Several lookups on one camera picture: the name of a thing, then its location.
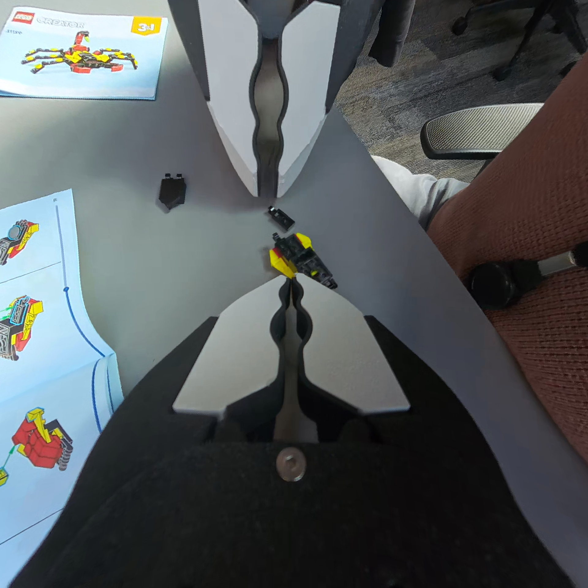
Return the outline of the black knob with metal rod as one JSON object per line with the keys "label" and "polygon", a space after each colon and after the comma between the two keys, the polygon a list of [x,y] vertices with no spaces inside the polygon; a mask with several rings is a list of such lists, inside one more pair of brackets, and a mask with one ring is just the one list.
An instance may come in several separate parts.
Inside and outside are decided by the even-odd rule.
{"label": "black knob with metal rod", "polygon": [[587,241],[543,260],[479,264],[469,273],[465,285],[481,309],[498,311],[517,304],[548,277],[579,268],[587,268]]}

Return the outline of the person's trouser leg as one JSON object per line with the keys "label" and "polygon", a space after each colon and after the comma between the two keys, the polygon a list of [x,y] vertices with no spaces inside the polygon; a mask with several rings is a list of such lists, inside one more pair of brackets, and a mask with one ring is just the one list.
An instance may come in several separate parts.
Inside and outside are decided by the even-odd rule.
{"label": "person's trouser leg", "polygon": [[419,225],[427,231],[439,209],[469,183],[430,174],[414,174],[392,160],[372,155],[385,178],[392,185]]}

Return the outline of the closed blue instruction booklet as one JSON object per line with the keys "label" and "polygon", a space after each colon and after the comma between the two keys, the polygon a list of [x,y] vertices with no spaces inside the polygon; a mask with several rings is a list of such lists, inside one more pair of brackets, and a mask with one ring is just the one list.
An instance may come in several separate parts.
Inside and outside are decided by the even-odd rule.
{"label": "closed blue instruction booklet", "polygon": [[1,28],[1,95],[154,100],[168,24],[14,6]]}

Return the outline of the open blue instruction booklet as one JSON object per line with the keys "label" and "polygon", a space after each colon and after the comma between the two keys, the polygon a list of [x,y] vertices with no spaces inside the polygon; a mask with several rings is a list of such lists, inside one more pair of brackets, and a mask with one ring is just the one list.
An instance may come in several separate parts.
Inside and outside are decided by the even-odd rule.
{"label": "open blue instruction booklet", "polygon": [[61,514],[123,400],[87,314],[72,190],[1,210],[1,587]]}

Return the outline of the black office chair base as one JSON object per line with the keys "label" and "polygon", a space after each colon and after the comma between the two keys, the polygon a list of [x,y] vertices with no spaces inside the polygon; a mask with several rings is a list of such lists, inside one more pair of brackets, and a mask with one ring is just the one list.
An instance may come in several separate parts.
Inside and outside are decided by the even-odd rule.
{"label": "black office chair base", "polygon": [[579,5],[577,1],[471,1],[468,11],[457,18],[451,27],[452,34],[460,36],[465,33],[469,22],[475,16],[499,12],[533,9],[533,14],[525,24],[523,38],[511,59],[498,66],[492,77],[502,82],[510,77],[515,65],[521,57],[538,25],[545,16],[549,16],[553,23],[553,31],[562,33],[579,56],[587,52],[587,38],[578,22]]}

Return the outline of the dark jacket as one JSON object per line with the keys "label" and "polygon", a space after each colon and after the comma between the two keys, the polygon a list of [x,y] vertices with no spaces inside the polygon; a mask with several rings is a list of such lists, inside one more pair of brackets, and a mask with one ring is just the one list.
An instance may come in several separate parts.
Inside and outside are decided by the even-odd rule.
{"label": "dark jacket", "polygon": [[408,35],[415,1],[384,1],[380,10],[378,33],[369,56],[377,63],[392,68],[401,56]]}

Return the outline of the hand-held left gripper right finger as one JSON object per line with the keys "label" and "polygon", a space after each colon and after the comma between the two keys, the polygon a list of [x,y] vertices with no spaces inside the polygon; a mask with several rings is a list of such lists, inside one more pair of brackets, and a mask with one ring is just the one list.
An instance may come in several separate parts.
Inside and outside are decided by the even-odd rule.
{"label": "hand-held left gripper right finger", "polygon": [[292,280],[292,301],[300,339],[299,401],[306,415],[408,411],[410,402],[358,308],[306,275]]}

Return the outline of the yellow black red brick assembly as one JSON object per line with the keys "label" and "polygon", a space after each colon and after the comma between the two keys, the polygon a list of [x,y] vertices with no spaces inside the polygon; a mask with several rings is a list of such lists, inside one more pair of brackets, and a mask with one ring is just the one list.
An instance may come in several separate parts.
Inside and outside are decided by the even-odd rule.
{"label": "yellow black red brick assembly", "polygon": [[303,274],[329,289],[337,288],[332,272],[313,249],[309,237],[301,233],[283,237],[273,233],[272,239],[274,247],[269,251],[269,259],[274,269],[290,279]]}

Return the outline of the black sloped toy brick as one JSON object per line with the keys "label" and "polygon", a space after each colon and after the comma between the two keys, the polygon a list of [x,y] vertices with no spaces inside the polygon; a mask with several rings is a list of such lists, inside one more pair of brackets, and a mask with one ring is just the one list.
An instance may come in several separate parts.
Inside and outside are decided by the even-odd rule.
{"label": "black sloped toy brick", "polygon": [[186,192],[186,180],[181,173],[166,173],[160,182],[158,201],[169,212],[185,203]]}

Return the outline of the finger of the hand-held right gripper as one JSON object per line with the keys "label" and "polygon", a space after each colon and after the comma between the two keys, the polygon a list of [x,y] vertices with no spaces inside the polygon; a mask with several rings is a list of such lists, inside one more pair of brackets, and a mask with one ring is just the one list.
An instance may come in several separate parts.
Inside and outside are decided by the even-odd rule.
{"label": "finger of the hand-held right gripper", "polygon": [[240,180],[259,196],[259,116],[254,84],[261,67],[259,19],[243,1],[198,1],[208,109]]}
{"label": "finger of the hand-held right gripper", "polygon": [[341,7],[331,2],[306,2],[288,17],[279,37],[284,105],[279,120],[278,198],[298,178],[326,120],[340,12]]}

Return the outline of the small black toy brick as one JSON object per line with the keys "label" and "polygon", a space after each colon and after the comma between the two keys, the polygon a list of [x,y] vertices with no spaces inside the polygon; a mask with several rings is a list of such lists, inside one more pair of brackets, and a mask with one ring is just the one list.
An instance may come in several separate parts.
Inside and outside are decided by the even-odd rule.
{"label": "small black toy brick", "polygon": [[284,213],[281,209],[276,209],[273,206],[268,207],[269,217],[277,224],[281,231],[288,232],[295,225],[295,221]]}

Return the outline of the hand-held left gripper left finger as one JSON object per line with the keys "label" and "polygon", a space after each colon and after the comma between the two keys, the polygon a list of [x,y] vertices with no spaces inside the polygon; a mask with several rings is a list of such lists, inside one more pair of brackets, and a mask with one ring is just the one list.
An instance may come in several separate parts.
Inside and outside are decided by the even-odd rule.
{"label": "hand-held left gripper left finger", "polygon": [[276,277],[219,315],[174,401],[176,413],[218,419],[273,419],[279,413],[290,286],[289,278]]}

